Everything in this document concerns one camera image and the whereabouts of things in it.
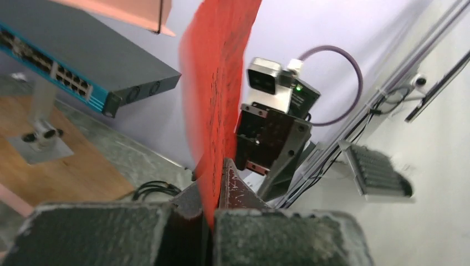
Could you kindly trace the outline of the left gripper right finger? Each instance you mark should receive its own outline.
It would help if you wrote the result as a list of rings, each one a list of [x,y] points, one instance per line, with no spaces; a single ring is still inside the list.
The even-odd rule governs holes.
[[[348,213],[273,209],[223,163],[214,214],[214,265],[373,265],[361,226]]]

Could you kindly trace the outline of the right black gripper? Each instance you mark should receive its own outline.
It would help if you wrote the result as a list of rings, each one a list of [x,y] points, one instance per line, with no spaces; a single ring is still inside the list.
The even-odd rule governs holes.
[[[287,193],[311,128],[302,118],[259,103],[241,105],[235,165],[264,176],[257,192],[261,199]]]

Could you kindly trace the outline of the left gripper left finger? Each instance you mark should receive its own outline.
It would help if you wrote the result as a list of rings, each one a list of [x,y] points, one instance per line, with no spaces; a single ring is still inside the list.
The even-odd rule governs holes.
[[[167,202],[53,202],[20,227],[2,265],[204,265],[196,184]]]

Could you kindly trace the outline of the red sheet music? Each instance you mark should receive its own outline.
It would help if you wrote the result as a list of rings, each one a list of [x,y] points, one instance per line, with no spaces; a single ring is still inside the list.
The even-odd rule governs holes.
[[[203,1],[180,40],[186,137],[210,227],[219,203],[223,162],[236,154],[244,52],[260,5],[250,0]]]

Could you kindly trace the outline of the pink music stand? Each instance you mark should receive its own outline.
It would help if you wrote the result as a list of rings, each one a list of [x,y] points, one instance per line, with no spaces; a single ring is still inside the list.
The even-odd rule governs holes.
[[[62,0],[58,3],[145,28],[155,34],[175,36],[166,26],[172,1]]]

